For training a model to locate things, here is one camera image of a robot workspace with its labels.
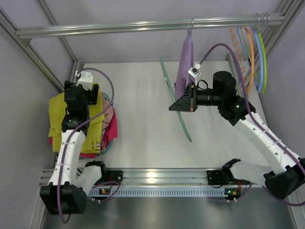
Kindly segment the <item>yellow trousers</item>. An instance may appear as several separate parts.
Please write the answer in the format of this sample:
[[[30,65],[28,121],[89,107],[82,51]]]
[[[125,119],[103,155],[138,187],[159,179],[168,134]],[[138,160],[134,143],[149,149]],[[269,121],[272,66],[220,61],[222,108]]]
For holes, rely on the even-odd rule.
[[[97,104],[89,106],[90,118],[96,116],[103,111],[102,94],[98,91]],[[49,140],[52,142],[52,151],[58,153],[61,147],[61,124],[65,116],[64,93],[61,93],[49,100]],[[98,153],[101,147],[102,122],[105,115],[102,114],[94,120],[90,121],[88,133],[81,148],[83,154]]]

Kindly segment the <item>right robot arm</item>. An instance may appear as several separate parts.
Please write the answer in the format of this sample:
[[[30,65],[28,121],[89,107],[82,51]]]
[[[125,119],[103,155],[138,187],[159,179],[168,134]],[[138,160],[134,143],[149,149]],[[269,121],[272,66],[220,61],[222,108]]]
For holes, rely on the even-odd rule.
[[[235,87],[236,80],[229,72],[216,72],[212,88],[187,85],[184,94],[169,110],[195,112],[199,106],[216,106],[221,117],[244,134],[269,164],[260,166],[232,159],[220,170],[222,180],[227,184],[237,180],[259,184],[282,201],[305,183],[305,160],[284,146],[263,124],[248,99],[237,95]]]

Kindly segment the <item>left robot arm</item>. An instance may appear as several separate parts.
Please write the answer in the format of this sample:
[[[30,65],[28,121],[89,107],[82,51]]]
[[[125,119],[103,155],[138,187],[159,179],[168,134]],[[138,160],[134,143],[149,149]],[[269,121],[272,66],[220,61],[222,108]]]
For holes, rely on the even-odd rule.
[[[49,138],[58,159],[48,184],[40,188],[40,198],[51,215],[82,214],[105,168],[91,161],[77,175],[80,156],[100,150],[104,108],[99,85],[66,81],[64,92],[49,100],[48,112]]]

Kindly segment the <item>purple trousers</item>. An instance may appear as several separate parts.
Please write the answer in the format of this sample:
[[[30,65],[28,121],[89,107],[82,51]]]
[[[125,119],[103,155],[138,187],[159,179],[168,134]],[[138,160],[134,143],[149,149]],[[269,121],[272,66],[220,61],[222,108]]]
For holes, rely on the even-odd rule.
[[[193,40],[192,38],[185,38],[179,60],[178,73],[174,84],[174,95],[177,100],[183,96],[187,85],[194,83],[194,78],[188,73],[189,69],[192,68],[193,65]]]

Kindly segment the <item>orange clothes hanger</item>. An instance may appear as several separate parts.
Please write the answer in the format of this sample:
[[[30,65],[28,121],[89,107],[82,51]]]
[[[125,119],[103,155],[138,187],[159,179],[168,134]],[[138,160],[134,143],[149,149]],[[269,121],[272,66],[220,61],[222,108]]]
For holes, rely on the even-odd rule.
[[[249,94],[252,90],[255,76],[255,64],[252,63],[255,58],[254,42],[250,29],[247,27],[231,27],[229,35],[242,71],[246,93]]]

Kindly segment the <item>pink cloth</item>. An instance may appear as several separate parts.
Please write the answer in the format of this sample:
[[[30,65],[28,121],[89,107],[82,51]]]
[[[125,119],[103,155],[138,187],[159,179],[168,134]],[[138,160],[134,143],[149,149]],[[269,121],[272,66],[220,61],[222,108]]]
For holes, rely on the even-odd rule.
[[[103,94],[103,93],[102,93],[102,105],[103,105],[103,108],[106,108],[107,106],[109,106],[109,108],[104,113],[104,120],[102,122],[102,130],[104,130],[110,124],[114,111],[113,111],[113,107],[112,107],[110,101],[106,99],[105,94]]]

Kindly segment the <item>magenta cloth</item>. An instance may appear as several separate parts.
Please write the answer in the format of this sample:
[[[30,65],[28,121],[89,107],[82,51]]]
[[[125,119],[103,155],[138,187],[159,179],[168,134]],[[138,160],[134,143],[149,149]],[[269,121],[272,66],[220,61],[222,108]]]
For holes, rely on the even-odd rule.
[[[102,130],[102,136],[101,141],[97,142],[97,140],[93,139],[93,136],[90,138],[92,140],[93,148],[100,147],[100,150],[95,150],[93,148],[90,148],[87,144],[85,146],[85,143],[83,144],[83,148],[80,153],[80,159],[87,159],[87,158],[95,158],[98,154],[100,154],[100,151],[104,149],[105,146],[115,138],[118,137],[118,126],[117,126],[117,118],[115,110],[113,110],[113,117],[110,121],[110,124],[108,127],[104,130]],[[60,146],[61,146],[61,135],[55,135],[55,131],[50,130],[49,133],[49,142],[52,144],[52,150],[53,152],[59,152]]]

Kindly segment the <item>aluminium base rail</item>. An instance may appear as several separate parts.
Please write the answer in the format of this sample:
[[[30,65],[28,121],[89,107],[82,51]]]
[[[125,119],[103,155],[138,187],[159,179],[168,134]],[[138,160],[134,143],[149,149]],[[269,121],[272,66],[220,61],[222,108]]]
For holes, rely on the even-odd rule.
[[[116,181],[122,187],[217,187],[212,184],[212,168],[100,168],[102,176],[94,181]]]

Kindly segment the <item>aluminium hanging rail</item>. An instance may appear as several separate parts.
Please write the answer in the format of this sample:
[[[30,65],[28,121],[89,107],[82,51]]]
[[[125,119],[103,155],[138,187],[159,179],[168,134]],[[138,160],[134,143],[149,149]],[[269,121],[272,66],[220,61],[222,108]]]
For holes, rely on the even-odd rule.
[[[95,34],[130,33],[147,31],[176,31],[212,29],[239,26],[278,26],[284,21],[282,13],[261,13],[242,16],[192,18],[184,20],[133,21],[84,25],[55,25],[17,29],[22,39],[84,36]]]

